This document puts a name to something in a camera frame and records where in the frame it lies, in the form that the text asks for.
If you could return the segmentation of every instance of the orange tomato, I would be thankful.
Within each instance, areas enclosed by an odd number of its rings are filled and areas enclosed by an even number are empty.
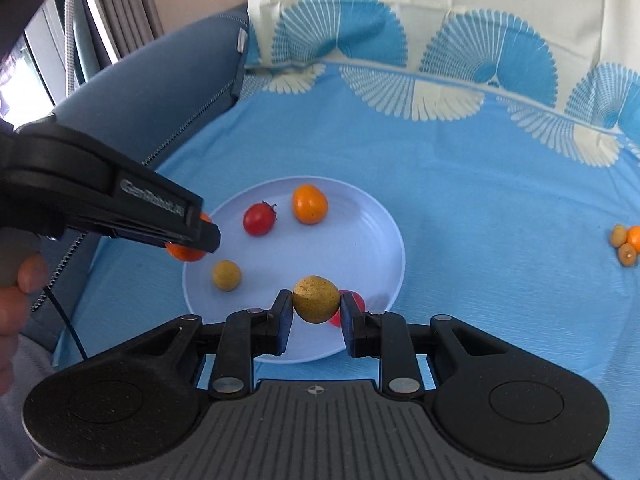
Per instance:
[[[636,252],[640,253],[640,225],[634,225],[626,232],[626,243],[633,245]]]
[[[329,210],[329,202],[316,186],[303,184],[293,192],[293,214],[303,224],[321,222]]]
[[[204,212],[200,213],[200,218],[205,222],[209,222],[210,224],[212,223],[211,218],[209,218],[209,216]],[[164,246],[171,256],[181,262],[197,262],[198,260],[203,259],[205,254],[207,254],[205,251],[199,251],[197,249],[191,249],[169,242],[165,242]]]

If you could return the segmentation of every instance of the light purple plate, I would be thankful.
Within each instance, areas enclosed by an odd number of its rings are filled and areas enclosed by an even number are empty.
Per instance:
[[[319,224],[301,224],[293,215],[291,196],[301,184],[313,184],[327,196],[329,212]],[[249,236],[242,216],[263,200],[276,204],[276,223],[264,236]],[[222,234],[220,248],[185,264],[182,275],[187,306],[205,323],[222,322],[246,308],[270,308],[281,289],[293,289],[310,274],[356,291],[370,312],[389,310],[400,292],[405,258],[398,226],[380,202],[350,184],[315,176],[271,180],[229,199],[210,216]],[[213,285],[211,269],[220,260],[242,270],[236,290],[222,292]],[[341,350],[339,328],[307,323],[295,314],[287,351],[256,360],[303,363]]]

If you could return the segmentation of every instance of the metal screw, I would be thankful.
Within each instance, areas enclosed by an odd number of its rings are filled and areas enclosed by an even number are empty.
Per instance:
[[[211,383],[211,387],[219,394],[236,394],[244,388],[244,383],[237,377],[220,377]]]
[[[396,394],[413,394],[420,389],[420,383],[411,377],[396,377],[389,381],[389,388]]]

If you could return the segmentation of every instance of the plate rim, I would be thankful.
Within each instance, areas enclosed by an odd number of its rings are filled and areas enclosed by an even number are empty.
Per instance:
[[[243,189],[242,191],[239,191],[238,193],[235,193],[235,195],[233,195],[233,196],[229,197],[228,199],[226,199],[217,208],[215,208],[211,213],[207,213],[207,214],[209,215],[210,218],[213,218],[213,216],[219,210],[221,210],[223,207],[225,207],[227,204],[229,204],[230,202],[232,202],[233,200],[235,200],[239,196],[242,196],[242,195],[244,195],[245,193],[247,193],[247,192],[249,192],[251,190],[257,189],[258,187],[268,186],[269,184],[274,184],[276,182],[282,182],[282,181],[286,181],[286,180],[305,180],[305,179],[324,180],[326,182],[332,182],[334,184],[339,184],[339,185],[351,188],[351,189],[355,190],[356,192],[365,195],[367,198],[369,198],[371,201],[373,201],[373,203],[375,205],[377,205],[380,209],[382,209],[382,211],[388,217],[388,219],[391,220],[391,225],[393,226],[396,234],[398,235],[398,239],[400,240],[402,266],[401,266],[401,270],[400,270],[400,280],[398,281],[398,286],[396,287],[396,290],[392,294],[391,298],[389,299],[388,305],[385,308],[385,312],[388,312],[389,310],[391,310],[391,308],[396,303],[396,300],[398,299],[398,296],[400,295],[400,290],[402,289],[402,285],[404,284],[404,273],[405,273],[405,270],[406,270],[406,251],[405,251],[405,248],[404,248],[404,238],[402,238],[402,232],[400,231],[400,228],[398,227],[398,224],[396,223],[396,219],[393,218],[393,215],[388,211],[388,209],[384,205],[382,205],[377,198],[375,198],[373,195],[367,193],[363,189],[360,189],[359,187],[354,186],[353,184],[349,184],[348,182],[345,182],[343,180],[338,180],[337,178],[331,178],[331,177],[327,177],[327,176],[316,176],[316,175],[283,176],[283,177],[272,178],[270,180],[265,180],[263,182],[259,182],[258,184],[255,184],[254,186],[249,186],[249,187]],[[187,309],[189,310],[189,312],[191,314],[196,314],[197,316],[199,316],[199,314],[194,312],[193,307],[191,306],[191,303],[190,303],[188,295],[187,295],[187,287],[186,287],[187,266],[189,264],[192,264],[192,263],[194,263],[194,262],[185,262],[182,265],[182,296],[184,298],[184,302],[186,303]],[[270,363],[270,364],[281,364],[281,365],[293,365],[293,364],[300,364],[300,363],[311,363],[313,361],[318,361],[320,359],[325,359],[325,358],[330,357],[332,355],[335,355],[335,354],[337,354],[339,352],[342,352],[345,348],[346,348],[346,346],[342,345],[342,348],[339,348],[337,350],[331,350],[329,352],[324,352],[323,354],[319,354],[317,357],[314,357],[313,359],[302,358],[302,359],[293,359],[293,360],[288,360],[288,361],[285,361],[285,362],[280,362],[280,361],[273,360],[273,359],[268,359],[268,358],[267,359],[263,359],[263,357],[272,357],[272,356],[258,356],[258,357],[254,358],[254,362]]]

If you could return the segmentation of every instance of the human hand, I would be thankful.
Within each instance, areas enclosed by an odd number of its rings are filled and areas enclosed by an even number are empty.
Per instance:
[[[29,319],[31,305],[27,294],[40,290],[47,279],[46,262],[34,254],[20,266],[17,285],[0,288],[0,396],[14,382],[11,359],[18,349],[18,333]]]

